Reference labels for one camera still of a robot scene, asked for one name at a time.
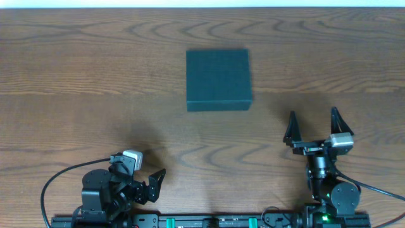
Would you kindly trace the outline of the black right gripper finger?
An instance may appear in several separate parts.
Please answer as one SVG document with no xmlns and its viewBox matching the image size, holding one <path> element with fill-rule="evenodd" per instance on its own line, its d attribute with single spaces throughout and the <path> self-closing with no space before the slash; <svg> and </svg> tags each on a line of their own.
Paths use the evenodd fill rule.
<svg viewBox="0 0 405 228">
<path fill-rule="evenodd" d="M 331 109 L 331 133 L 332 134 L 350 133 L 350 135 L 352 136 L 354 135 L 354 132 L 346 124 L 341 114 L 339 113 L 337 107 L 333 107 Z"/>
<path fill-rule="evenodd" d="M 294 147 L 295 144 L 300 143 L 301 141 L 302 137 L 299 130 L 296 113 L 291 111 L 289 116 L 289 124 L 283 137 L 283 142 L 290 147 Z"/>
</svg>

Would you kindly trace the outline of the dark green box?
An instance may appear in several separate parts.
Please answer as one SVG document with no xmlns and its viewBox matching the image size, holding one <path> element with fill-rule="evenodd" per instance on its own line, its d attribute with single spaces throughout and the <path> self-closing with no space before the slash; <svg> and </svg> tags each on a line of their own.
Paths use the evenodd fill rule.
<svg viewBox="0 0 405 228">
<path fill-rule="evenodd" d="M 246 111 L 252 104 L 248 49 L 186 51 L 188 111 Z"/>
</svg>

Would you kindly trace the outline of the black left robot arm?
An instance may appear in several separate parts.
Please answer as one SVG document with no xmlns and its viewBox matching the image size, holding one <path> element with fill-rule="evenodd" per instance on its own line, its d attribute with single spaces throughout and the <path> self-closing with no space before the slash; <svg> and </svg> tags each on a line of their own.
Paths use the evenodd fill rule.
<svg viewBox="0 0 405 228">
<path fill-rule="evenodd" d="M 141 169 L 143 154 L 126 150 L 109 159 L 107 170 L 88 172 L 82 179 L 82 206 L 73 213 L 71 227 L 133 227 L 130 210 L 134 203 L 156 202 L 166 175 L 163 168 L 147 182 L 134 179 Z"/>
</svg>

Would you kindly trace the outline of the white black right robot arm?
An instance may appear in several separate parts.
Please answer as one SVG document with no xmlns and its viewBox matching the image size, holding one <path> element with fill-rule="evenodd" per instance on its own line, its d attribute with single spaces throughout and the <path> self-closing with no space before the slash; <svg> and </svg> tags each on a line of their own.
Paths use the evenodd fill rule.
<svg viewBox="0 0 405 228">
<path fill-rule="evenodd" d="M 296 113 L 291 111 L 283 141 L 293 153 L 307 158 L 306 175 L 315 204 L 307 204 L 292 216 L 292 227 L 369 227 L 367 215 L 357 214 L 361 190 L 338 179 L 335 161 L 347 154 L 354 144 L 354 132 L 338 109 L 331 110 L 331 134 L 327 139 L 304 142 Z"/>
</svg>

